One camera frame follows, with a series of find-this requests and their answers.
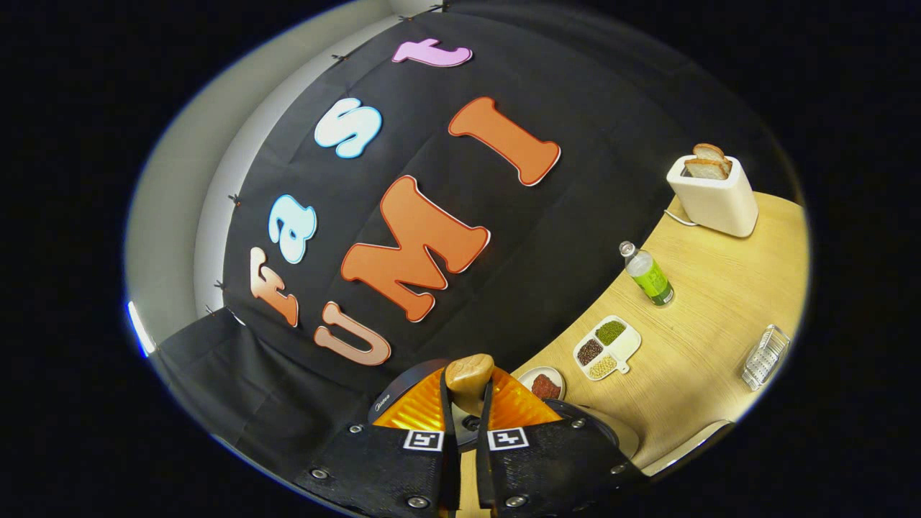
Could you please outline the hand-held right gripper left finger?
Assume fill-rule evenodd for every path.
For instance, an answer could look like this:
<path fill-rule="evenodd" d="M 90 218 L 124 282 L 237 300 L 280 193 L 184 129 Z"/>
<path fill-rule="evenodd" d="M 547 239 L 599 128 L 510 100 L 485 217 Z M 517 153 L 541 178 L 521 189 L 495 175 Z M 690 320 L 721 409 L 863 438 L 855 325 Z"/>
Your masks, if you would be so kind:
<path fill-rule="evenodd" d="M 444 368 L 385 391 L 371 421 L 350 423 L 296 476 L 310 497 L 359 515 L 452 515 L 460 455 Z"/>

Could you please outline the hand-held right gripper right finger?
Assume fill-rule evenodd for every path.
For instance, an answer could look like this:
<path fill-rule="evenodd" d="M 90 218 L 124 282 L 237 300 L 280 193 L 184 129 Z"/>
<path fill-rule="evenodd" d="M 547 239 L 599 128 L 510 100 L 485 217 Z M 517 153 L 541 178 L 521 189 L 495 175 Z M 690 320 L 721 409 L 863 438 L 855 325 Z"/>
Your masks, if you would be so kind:
<path fill-rule="evenodd" d="M 580 404 L 538 398 L 500 368 L 484 393 L 476 475 L 494 516 L 602 516 L 648 485 L 635 433 Z"/>

